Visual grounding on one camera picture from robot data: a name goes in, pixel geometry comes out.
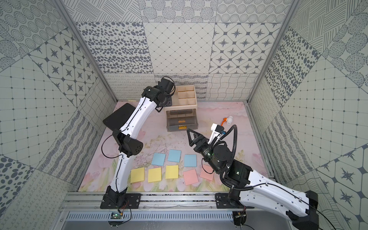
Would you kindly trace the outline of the clear grey drawer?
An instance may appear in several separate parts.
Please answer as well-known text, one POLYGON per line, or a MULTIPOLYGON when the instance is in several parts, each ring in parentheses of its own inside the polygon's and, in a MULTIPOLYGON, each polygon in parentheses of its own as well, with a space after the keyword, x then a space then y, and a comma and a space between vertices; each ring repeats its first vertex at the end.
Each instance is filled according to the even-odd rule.
POLYGON ((166 123, 168 132, 198 129, 196 109, 166 111, 166 123))

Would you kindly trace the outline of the beige desktop drawer organizer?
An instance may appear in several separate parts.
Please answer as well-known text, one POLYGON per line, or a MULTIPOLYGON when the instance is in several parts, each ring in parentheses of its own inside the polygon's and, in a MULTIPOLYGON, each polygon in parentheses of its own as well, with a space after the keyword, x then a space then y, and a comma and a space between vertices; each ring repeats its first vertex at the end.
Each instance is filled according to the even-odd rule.
POLYGON ((188 110, 197 109, 197 96, 194 85, 177 86, 172 96, 172 105, 165 107, 163 110, 188 110))

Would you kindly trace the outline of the pink sticky pad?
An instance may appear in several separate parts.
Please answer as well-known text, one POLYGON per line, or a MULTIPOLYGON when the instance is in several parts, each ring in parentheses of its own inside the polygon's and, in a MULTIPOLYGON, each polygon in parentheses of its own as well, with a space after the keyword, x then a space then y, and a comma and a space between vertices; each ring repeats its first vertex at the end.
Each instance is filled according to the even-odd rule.
POLYGON ((195 169, 183 172, 183 178, 186 186, 196 184, 199 182, 195 169))
POLYGON ((213 181, 214 174, 213 169, 209 165, 203 165, 200 177, 208 181, 213 181))

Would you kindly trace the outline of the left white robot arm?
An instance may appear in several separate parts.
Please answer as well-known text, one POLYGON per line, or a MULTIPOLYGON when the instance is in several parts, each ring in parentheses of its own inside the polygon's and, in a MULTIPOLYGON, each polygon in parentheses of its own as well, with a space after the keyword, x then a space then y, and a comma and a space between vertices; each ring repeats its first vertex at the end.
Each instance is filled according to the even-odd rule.
POLYGON ((121 196, 126 193, 133 162, 143 149, 143 143, 137 139, 138 134, 151 112, 161 112, 175 90, 175 86, 146 87, 132 115, 119 130, 113 132, 120 154, 114 179, 109 186, 112 192, 107 192, 109 195, 121 196))

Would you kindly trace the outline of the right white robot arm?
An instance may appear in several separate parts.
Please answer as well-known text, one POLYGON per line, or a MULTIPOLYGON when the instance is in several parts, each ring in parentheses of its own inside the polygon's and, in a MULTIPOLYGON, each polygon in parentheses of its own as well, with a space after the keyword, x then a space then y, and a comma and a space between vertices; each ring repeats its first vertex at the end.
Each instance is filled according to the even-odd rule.
POLYGON ((235 159, 238 129, 228 131, 214 124, 210 138, 188 129, 189 145, 202 155, 204 162, 219 175, 229 188, 228 205, 235 208, 254 207, 279 215, 298 230, 319 229, 318 195, 313 191, 300 192, 263 176, 250 166, 235 159))

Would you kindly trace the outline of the right blue sticky pad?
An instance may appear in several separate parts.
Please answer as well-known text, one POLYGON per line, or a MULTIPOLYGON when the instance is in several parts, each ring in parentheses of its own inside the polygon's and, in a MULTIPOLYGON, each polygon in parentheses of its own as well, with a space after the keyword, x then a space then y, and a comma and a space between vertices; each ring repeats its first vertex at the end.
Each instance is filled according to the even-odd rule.
POLYGON ((184 167, 197 167, 197 156, 192 154, 185 155, 184 167))

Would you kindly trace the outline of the blue sticky pad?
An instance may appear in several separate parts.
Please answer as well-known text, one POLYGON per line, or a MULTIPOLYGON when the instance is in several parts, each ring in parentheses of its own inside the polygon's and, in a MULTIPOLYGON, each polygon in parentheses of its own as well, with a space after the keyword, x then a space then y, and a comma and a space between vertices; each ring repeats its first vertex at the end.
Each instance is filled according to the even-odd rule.
POLYGON ((164 166, 166 154, 163 153, 154 153, 151 165, 154 166, 164 166))
POLYGON ((197 167, 197 156, 192 154, 185 155, 184 167, 197 167))
POLYGON ((179 163, 181 159, 181 153, 182 152, 180 150, 176 150, 176 149, 169 150, 168 161, 179 163))

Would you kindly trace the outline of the middle blue sticky pad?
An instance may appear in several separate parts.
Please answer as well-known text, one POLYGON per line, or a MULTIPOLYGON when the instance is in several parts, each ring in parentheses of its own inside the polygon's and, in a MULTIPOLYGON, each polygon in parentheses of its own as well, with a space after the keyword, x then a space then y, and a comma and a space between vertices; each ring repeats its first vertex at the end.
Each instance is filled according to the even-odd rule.
POLYGON ((179 163, 181 159, 181 153, 182 152, 180 150, 176 150, 176 149, 169 150, 168 161, 179 163))

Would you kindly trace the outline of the right yellow sticky pad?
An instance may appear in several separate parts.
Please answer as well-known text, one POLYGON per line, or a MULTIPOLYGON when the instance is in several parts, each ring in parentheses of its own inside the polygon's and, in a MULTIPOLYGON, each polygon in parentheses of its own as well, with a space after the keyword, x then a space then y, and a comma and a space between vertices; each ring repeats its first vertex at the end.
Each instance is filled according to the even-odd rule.
POLYGON ((178 177, 179 177, 179 166, 167 165, 165 171, 165 179, 178 179, 178 177))

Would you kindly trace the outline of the yellow sticky pad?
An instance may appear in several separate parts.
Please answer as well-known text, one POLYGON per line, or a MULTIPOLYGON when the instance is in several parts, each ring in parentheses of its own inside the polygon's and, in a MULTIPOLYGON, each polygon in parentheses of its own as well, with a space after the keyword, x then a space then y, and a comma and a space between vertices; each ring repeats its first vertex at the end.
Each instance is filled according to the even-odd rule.
POLYGON ((138 183, 145 180, 145 168, 136 168, 131 170, 130 182, 138 183))
POLYGON ((178 177, 179 177, 179 166, 167 165, 165 171, 165 179, 178 179, 178 177))
POLYGON ((148 170, 148 183, 160 182, 162 180, 161 167, 152 168, 148 170))

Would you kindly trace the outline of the left blue sticky pad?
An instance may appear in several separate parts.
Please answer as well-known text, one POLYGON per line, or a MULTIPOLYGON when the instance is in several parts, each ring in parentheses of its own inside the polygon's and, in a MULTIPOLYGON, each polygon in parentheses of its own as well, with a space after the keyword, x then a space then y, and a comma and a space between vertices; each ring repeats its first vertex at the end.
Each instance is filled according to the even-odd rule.
POLYGON ((166 154, 163 153, 154 153, 151 165, 154 166, 164 166, 166 154))

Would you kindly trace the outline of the middle yellow sticky pad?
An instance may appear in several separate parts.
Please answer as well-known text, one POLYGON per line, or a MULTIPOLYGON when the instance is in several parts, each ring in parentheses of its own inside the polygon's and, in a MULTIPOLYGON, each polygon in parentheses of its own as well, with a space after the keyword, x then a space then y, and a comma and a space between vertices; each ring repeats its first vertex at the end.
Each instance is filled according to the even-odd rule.
POLYGON ((160 182, 162 180, 161 167, 152 168, 148 170, 148 183, 160 182))

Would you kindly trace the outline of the left yellow sticky pad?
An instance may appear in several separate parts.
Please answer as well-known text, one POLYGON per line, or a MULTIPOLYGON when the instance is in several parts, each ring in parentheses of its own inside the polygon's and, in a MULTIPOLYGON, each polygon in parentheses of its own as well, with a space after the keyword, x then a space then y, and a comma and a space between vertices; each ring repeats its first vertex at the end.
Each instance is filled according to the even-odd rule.
POLYGON ((136 168, 131 170, 130 182, 138 183, 145 180, 145 168, 136 168))

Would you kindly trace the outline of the white bottle orange cap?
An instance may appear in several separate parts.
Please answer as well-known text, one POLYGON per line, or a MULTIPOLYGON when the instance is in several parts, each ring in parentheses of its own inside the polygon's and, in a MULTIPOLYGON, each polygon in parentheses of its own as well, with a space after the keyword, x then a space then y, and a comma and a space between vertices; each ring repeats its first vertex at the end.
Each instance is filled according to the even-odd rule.
POLYGON ((224 126, 225 124, 231 125, 233 123, 233 116, 229 116, 223 119, 221 126, 224 126))

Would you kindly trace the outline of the black plastic tool case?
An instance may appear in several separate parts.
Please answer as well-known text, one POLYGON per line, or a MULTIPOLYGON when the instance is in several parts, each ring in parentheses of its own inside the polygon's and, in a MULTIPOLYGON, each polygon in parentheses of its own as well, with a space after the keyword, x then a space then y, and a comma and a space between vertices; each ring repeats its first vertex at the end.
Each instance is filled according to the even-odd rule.
POLYGON ((112 131, 119 130, 128 121, 135 109, 136 107, 126 103, 105 118, 103 123, 112 131))

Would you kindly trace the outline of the black round connector box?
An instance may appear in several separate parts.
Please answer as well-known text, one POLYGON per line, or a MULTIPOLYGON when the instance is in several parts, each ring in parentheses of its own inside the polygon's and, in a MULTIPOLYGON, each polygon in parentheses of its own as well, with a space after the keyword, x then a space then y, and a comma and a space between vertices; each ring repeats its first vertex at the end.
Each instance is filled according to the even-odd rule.
POLYGON ((233 222, 235 226, 244 226, 247 220, 247 215, 245 211, 233 211, 233 222))

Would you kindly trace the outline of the green circuit board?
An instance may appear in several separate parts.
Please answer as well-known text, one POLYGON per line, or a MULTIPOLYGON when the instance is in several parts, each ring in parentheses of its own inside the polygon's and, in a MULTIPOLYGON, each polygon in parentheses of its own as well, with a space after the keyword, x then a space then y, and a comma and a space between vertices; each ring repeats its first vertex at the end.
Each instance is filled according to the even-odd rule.
POLYGON ((110 215, 110 221, 121 221, 123 218, 122 214, 119 212, 113 212, 110 215))

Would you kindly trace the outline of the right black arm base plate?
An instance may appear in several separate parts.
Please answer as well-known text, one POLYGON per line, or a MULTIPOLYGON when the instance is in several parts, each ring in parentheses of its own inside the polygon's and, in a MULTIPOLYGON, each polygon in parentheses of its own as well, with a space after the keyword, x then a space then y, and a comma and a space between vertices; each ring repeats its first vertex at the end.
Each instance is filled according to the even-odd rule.
POLYGON ((254 209, 252 206, 244 206, 239 201, 228 197, 227 193, 216 193, 215 201, 217 209, 254 209))

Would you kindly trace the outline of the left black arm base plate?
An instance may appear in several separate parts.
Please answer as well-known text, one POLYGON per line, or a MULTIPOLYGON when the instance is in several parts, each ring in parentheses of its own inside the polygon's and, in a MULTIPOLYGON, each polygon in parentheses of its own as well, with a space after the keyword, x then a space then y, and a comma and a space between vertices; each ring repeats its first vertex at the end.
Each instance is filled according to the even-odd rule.
POLYGON ((125 205, 128 209, 138 209, 141 196, 142 194, 104 194, 100 209, 120 209, 125 205))

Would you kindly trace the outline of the aluminium mounting rail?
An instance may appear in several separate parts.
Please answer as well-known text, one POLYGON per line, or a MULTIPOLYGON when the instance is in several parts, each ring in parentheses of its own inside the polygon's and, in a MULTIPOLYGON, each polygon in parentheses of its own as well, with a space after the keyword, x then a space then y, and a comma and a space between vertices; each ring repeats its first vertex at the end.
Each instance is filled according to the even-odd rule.
MULTIPOLYGON (((69 192, 62 201, 59 211, 117 211, 118 207, 104 199, 104 192, 69 192)), ((273 201, 263 195, 246 192, 241 205, 231 205, 227 194, 217 196, 215 192, 204 193, 129 193, 127 204, 133 211, 205 211, 205 210, 291 210, 295 201, 273 201)))

